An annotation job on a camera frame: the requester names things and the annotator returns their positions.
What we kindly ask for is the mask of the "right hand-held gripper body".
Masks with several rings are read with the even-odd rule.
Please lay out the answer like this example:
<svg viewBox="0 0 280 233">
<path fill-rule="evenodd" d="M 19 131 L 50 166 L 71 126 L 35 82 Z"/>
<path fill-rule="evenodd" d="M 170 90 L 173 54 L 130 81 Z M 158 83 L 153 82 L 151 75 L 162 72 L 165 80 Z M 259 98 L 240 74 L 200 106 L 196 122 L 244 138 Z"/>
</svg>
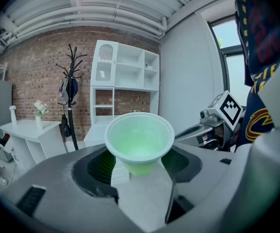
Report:
<svg viewBox="0 0 280 233">
<path fill-rule="evenodd" d="M 206 143 L 204 143 L 202 136 L 208 132 L 213 132 L 214 128 L 223 125 L 225 129 L 223 144 L 225 144 L 226 141 L 230 141 L 231 132 L 234 131 L 238 124 L 242 112 L 243 108 L 230 92 L 224 91 L 205 110 L 200 112 L 199 123 L 177 134 L 175 141 L 205 149 Z"/>
</svg>

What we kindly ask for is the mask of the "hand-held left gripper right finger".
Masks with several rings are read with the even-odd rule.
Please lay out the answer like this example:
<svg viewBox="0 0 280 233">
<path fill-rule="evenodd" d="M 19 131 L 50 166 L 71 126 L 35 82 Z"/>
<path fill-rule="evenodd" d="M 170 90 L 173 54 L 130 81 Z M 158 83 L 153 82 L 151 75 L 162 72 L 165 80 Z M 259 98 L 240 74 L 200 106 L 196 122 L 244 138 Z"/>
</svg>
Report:
<svg viewBox="0 0 280 233">
<path fill-rule="evenodd" d="M 199 157 L 173 146 L 161 162 L 174 183 L 190 182 L 202 169 Z"/>
</svg>

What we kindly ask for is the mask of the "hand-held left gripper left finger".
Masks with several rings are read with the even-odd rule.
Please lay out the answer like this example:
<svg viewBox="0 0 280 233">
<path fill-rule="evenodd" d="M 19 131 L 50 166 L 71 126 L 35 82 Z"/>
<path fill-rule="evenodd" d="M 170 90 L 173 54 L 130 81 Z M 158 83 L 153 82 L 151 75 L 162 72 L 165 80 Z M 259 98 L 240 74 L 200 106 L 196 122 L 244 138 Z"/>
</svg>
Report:
<svg viewBox="0 0 280 233">
<path fill-rule="evenodd" d="M 111 186 L 115 157 L 102 147 L 78 160 L 72 169 L 72 178 L 85 193 L 95 198 L 113 198 L 118 203 L 118 191 Z"/>
</svg>

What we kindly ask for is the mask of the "person's right hand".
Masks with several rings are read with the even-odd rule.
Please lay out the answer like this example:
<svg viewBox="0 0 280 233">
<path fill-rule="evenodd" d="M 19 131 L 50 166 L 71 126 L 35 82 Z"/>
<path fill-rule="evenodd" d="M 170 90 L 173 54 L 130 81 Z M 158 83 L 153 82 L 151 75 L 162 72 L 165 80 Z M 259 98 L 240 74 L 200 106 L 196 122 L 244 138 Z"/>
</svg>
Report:
<svg viewBox="0 0 280 233">
<path fill-rule="evenodd" d="M 204 143 L 206 143 L 204 147 L 207 149 L 217 148 L 218 151 L 231 152 L 231 148 L 237 145 L 240 130 L 241 125 L 238 124 L 234 131 L 231 132 L 230 141 L 226 141 L 226 143 L 223 144 L 225 129 L 223 125 L 218 126 L 214 128 L 213 132 L 208 132 L 202 136 Z"/>
</svg>

